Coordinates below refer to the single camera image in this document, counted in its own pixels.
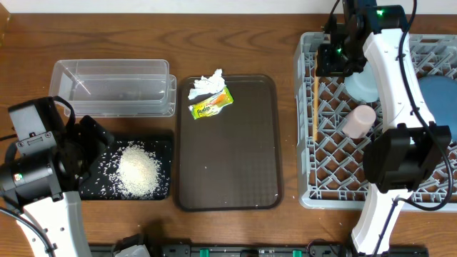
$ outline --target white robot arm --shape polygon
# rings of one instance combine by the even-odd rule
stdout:
[[[363,169],[370,182],[368,197],[351,233],[351,253],[363,256],[389,250],[389,238],[404,201],[427,179],[441,159],[438,146],[411,107],[400,63],[419,115],[445,148],[451,140],[447,126],[435,125],[423,100],[409,51],[409,35],[401,6],[377,6],[375,0],[343,0],[346,24],[330,16],[324,30],[331,43],[319,46],[317,76],[350,76],[369,62],[383,112],[383,135],[365,150]]]
[[[383,131],[397,128],[399,124],[405,124],[408,128],[422,127],[416,116],[411,112],[411,105],[403,86],[398,65],[398,45],[402,35],[401,29],[383,29],[380,34],[371,33],[363,45],[363,53],[373,68],[379,99],[383,108]],[[427,122],[434,122],[433,115],[423,100],[416,72],[411,62],[409,36],[406,37],[403,49],[405,52],[403,62],[405,63],[406,74],[414,95],[414,101],[418,103],[422,117]],[[374,252],[393,200],[398,197],[407,199],[411,194],[412,191],[408,189],[394,189],[389,190],[387,193],[381,193],[376,184],[369,184],[368,197],[363,207],[361,218],[351,234],[354,246],[359,253],[370,254]],[[389,238],[403,204],[404,202],[398,203],[391,217],[388,229],[379,247],[380,253],[388,250]]]

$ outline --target white wall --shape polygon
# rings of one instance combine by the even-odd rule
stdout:
[[[327,14],[335,0],[0,0],[11,13]],[[401,4],[409,14],[413,0]],[[418,0],[418,14],[457,14],[456,0]],[[337,13],[341,13],[341,3]]]

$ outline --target black cutting board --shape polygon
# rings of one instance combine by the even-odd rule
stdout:
[[[175,200],[185,211],[268,209],[282,200],[278,114],[274,82],[267,76],[227,76],[233,103],[194,120],[194,87],[182,83],[179,167]]]
[[[160,161],[158,172],[159,186],[146,198],[141,200],[163,200],[170,192],[170,173],[173,157],[173,141],[168,136],[148,136],[135,139],[116,138],[112,144],[91,164],[90,176],[81,178],[79,196],[82,200],[140,200],[139,198],[123,197],[116,187],[113,187],[109,177],[104,174],[104,167],[118,150],[127,147],[129,142],[144,143],[144,150],[154,152],[155,159]],[[106,174],[115,173],[117,167],[110,166]]]

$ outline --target green indicator light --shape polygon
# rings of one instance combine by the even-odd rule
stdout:
[[[20,173],[14,174],[14,180],[15,181],[20,181],[21,179],[22,179],[22,174],[20,174]]]

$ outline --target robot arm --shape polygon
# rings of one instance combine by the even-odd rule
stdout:
[[[409,52],[409,36],[398,57],[398,46],[406,28],[401,6],[377,6],[374,0],[343,0],[346,24],[331,16],[325,25],[331,43],[318,48],[317,76],[350,76],[362,72],[368,61],[373,69],[383,110],[383,135],[367,147],[363,169],[370,182],[359,222],[351,233],[351,253],[372,255],[388,221],[379,253],[389,250],[388,241],[404,202],[391,207],[397,198],[409,198],[441,160],[437,146],[412,112],[399,61],[419,113],[438,138],[441,147],[451,140],[447,126],[434,124],[418,86]]]
[[[78,191],[62,193],[60,201],[52,201],[51,197],[41,199],[24,206],[22,218],[32,222],[38,229],[45,231],[52,243],[55,257],[91,256],[89,245],[84,233],[81,199]],[[45,246],[36,234],[17,222],[22,228],[36,257],[48,257]]]
[[[71,110],[66,126],[54,101]],[[90,163],[114,142],[114,137],[85,116],[75,124],[72,107],[59,97],[46,97],[9,108],[21,158],[12,151],[0,166],[0,196],[7,208],[44,234],[52,252],[29,227],[17,222],[37,257],[89,257],[84,233],[79,178]],[[113,249],[116,257],[149,257],[147,240],[133,236]]]

